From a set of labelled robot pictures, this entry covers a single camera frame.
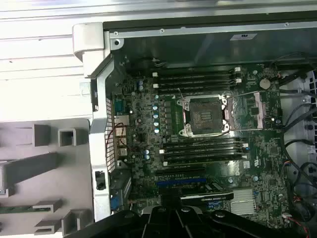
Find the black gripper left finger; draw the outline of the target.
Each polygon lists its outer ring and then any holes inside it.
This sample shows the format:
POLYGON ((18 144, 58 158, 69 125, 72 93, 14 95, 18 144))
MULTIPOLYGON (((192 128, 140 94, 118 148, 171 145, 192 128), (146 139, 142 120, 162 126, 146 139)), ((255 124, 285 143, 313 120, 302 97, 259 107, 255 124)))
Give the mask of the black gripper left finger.
POLYGON ((149 206, 142 215, 123 210, 67 235, 68 238, 167 238, 170 234, 172 213, 180 205, 177 190, 159 191, 159 206, 149 206))

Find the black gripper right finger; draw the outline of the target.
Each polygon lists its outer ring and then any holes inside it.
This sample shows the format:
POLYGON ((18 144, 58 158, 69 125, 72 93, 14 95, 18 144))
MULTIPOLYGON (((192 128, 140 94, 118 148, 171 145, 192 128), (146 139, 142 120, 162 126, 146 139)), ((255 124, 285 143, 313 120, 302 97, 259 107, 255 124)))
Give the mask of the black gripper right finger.
POLYGON ((199 206, 209 202, 232 200, 232 191, 178 191, 180 207, 175 210, 178 221, 189 238, 280 238, 281 231, 268 228, 227 210, 203 212, 199 206))

